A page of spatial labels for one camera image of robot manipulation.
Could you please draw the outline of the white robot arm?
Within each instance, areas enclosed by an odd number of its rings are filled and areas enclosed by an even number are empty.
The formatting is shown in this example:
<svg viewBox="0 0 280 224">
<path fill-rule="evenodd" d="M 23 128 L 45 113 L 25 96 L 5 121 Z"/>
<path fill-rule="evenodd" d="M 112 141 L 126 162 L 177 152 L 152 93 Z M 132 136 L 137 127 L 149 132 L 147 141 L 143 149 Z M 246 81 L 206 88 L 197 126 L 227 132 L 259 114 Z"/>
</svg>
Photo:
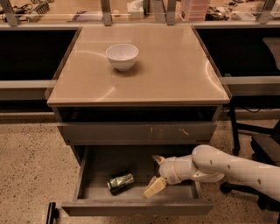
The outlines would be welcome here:
<svg viewBox="0 0 280 224">
<path fill-rule="evenodd" d="M 229 176 L 273 200 L 280 201 L 280 167 L 229 155 L 213 146 L 196 146 L 190 155 L 162 157 L 153 155 L 159 177 L 153 177 L 143 192 L 145 198 L 163 191 L 167 185 L 184 180 L 217 182 Z"/>
</svg>

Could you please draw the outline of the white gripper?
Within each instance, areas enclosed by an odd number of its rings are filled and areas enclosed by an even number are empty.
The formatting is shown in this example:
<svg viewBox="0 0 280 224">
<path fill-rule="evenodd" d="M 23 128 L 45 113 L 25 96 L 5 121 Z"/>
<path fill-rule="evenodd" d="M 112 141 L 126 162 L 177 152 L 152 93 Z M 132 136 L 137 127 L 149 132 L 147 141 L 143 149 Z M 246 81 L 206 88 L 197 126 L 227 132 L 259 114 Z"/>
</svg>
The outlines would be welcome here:
<svg viewBox="0 0 280 224">
<path fill-rule="evenodd" d="M 152 159 L 158 164 L 161 177 L 153 177 L 143 191 L 143 196 L 148 199 L 163 191 L 166 185 L 176 185 L 183 180 L 191 179 L 194 174 L 193 160 L 190 155 L 183 157 L 164 158 L 153 155 Z"/>
</svg>

